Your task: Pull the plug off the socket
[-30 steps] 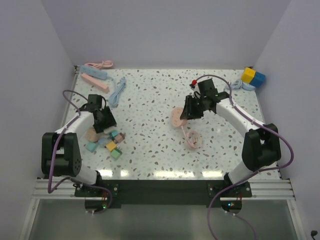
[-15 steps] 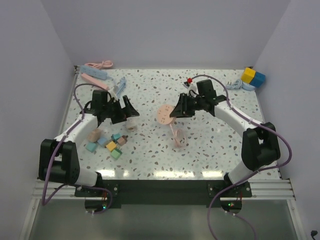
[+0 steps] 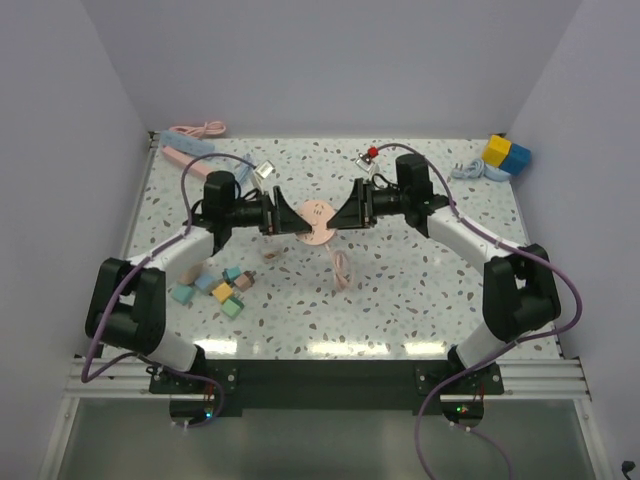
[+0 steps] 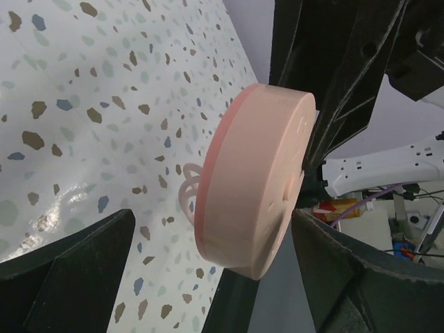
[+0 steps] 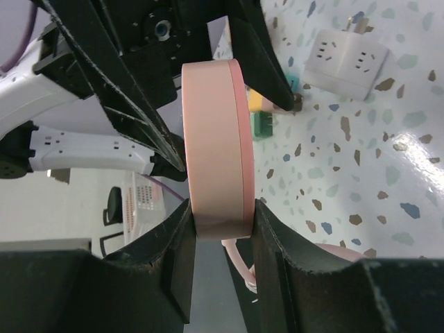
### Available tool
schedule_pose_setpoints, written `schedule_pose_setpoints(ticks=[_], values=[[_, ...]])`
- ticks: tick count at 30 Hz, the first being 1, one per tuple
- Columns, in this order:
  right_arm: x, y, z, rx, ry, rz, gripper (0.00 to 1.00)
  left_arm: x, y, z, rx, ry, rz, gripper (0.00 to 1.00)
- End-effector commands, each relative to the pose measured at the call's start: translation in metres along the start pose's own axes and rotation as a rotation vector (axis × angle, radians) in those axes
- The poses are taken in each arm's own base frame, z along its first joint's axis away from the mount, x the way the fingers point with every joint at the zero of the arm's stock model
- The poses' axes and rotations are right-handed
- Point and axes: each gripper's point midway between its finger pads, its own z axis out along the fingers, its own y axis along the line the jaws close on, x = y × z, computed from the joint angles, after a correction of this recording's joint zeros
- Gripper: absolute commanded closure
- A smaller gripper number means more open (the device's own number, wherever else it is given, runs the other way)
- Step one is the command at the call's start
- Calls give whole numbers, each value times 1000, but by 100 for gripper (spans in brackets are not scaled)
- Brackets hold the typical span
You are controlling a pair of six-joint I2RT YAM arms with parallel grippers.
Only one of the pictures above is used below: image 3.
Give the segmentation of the peach cube socket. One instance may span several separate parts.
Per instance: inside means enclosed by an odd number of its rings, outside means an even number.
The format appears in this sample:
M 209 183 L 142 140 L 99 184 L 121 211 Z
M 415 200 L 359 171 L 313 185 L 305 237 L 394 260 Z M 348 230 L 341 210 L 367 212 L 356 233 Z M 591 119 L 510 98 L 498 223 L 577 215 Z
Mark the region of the peach cube socket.
M 330 229 L 327 223 L 335 215 L 333 207 L 324 200 L 307 200 L 297 213 L 310 226 L 308 233 L 298 233 L 297 239 L 310 246 L 320 246 L 329 242 L 335 235 L 335 229 Z

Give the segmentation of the mauve plug adapter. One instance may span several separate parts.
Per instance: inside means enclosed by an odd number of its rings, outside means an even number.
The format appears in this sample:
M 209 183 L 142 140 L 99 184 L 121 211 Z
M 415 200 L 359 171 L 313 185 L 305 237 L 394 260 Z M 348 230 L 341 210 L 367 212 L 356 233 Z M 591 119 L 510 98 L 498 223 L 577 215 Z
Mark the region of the mauve plug adapter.
M 235 280 L 234 285 L 237 289 L 244 292 L 255 284 L 255 271 L 244 271 Z

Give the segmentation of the teal plug adapter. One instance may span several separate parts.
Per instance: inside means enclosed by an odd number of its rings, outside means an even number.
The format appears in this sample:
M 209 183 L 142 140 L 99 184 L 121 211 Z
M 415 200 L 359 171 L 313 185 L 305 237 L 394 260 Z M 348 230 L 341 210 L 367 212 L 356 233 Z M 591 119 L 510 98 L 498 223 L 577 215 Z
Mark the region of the teal plug adapter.
M 223 270 L 223 280 L 227 283 L 232 285 L 241 275 L 242 275 L 243 271 L 241 270 L 241 268 L 239 266 L 233 266 L 230 268 L 225 268 Z

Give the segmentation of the green plug adapter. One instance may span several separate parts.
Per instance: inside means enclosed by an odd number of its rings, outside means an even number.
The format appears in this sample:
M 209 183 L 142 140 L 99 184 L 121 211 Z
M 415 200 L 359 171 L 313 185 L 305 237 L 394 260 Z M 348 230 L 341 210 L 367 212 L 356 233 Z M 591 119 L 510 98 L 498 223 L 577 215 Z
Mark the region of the green plug adapter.
M 232 320 L 236 319 L 244 308 L 244 302 L 235 296 L 229 297 L 221 304 L 221 312 Z

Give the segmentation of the pink power strip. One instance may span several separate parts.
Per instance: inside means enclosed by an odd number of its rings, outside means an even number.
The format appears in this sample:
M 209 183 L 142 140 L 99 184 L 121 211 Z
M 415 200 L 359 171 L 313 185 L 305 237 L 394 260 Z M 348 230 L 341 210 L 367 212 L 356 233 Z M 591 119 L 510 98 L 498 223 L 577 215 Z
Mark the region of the pink power strip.
M 165 146 L 161 148 L 163 157 L 174 166 L 184 170 L 186 166 L 193 160 L 192 157 L 172 148 Z M 213 169 L 204 161 L 200 161 L 189 168 L 188 174 L 202 181 L 213 172 Z

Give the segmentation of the peach cube adapter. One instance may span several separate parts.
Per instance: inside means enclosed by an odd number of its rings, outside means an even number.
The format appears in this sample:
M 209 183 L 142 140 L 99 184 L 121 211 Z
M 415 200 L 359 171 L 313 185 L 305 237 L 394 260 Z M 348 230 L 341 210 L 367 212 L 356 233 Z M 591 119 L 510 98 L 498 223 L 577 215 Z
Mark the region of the peach cube adapter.
M 190 267 L 178 277 L 176 283 L 180 285 L 192 285 L 201 275 L 202 269 L 203 266 L 201 264 Z

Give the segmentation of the light blue plug adapter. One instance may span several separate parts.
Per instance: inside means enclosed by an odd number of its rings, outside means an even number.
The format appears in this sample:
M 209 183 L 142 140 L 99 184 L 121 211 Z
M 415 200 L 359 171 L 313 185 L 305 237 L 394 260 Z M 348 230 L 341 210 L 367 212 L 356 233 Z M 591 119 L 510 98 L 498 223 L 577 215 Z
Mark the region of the light blue plug adapter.
M 195 290 L 191 285 L 177 284 L 171 290 L 171 298 L 180 305 L 188 305 L 195 295 Z

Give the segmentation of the blue power strip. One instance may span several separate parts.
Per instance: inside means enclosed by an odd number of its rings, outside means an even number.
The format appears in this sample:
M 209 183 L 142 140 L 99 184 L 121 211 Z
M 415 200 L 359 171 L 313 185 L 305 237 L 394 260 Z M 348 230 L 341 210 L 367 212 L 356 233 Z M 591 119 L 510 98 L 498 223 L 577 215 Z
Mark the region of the blue power strip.
M 210 142 L 171 130 L 160 133 L 160 143 L 164 147 L 171 147 L 192 157 L 200 157 L 216 151 L 215 146 Z

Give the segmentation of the yellow and blue cube socket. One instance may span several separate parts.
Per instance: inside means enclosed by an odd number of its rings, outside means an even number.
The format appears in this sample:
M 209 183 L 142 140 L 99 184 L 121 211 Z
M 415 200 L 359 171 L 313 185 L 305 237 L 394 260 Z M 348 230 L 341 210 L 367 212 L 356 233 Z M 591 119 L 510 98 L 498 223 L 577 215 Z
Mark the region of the yellow and blue cube socket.
M 484 175 L 497 182 L 508 181 L 519 176 L 531 163 L 529 149 L 510 140 L 492 135 L 481 154 L 485 163 Z

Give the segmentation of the white cube adapter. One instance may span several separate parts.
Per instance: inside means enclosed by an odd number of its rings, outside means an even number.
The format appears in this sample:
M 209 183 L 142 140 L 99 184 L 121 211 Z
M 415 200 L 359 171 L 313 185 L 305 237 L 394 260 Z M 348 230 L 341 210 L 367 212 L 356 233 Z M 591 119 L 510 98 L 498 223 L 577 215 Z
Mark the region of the white cube adapter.
M 278 250 L 270 250 L 262 254 L 262 259 L 265 263 L 271 263 L 276 261 L 281 256 L 281 252 Z

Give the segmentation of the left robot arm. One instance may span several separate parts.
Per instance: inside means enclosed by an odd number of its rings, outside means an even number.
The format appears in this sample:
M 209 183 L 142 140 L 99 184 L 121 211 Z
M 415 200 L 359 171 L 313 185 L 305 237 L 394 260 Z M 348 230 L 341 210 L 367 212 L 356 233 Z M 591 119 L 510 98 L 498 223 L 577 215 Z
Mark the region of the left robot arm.
M 278 187 L 272 194 L 247 200 L 239 196 L 232 173 L 209 174 L 201 212 L 188 214 L 184 231 L 144 255 L 110 258 L 100 266 L 85 324 L 92 341 L 82 381 L 87 383 L 105 370 L 90 371 L 98 344 L 105 343 L 172 370 L 173 382 L 185 392 L 200 390 L 207 380 L 205 353 L 166 326 L 167 287 L 221 251 L 232 230 L 240 227 L 257 227 L 264 235 L 312 231 Z

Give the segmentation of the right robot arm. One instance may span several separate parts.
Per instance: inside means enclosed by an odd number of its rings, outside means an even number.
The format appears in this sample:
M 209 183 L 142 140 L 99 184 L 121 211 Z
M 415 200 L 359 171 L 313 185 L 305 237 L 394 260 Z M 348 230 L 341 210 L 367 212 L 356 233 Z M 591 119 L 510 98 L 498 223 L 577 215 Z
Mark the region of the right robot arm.
M 554 274 L 544 248 L 499 240 L 463 216 L 448 196 L 436 194 L 425 157 L 401 155 L 395 168 L 396 181 L 384 188 L 372 180 L 355 180 L 327 227 L 363 229 L 380 217 L 401 215 L 410 227 L 453 250 L 482 275 L 483 322 L 447 354 L 446 382 L 466 393 L 481 380 L 478 363 L 497 358 L 509 343 L 560 316 Z

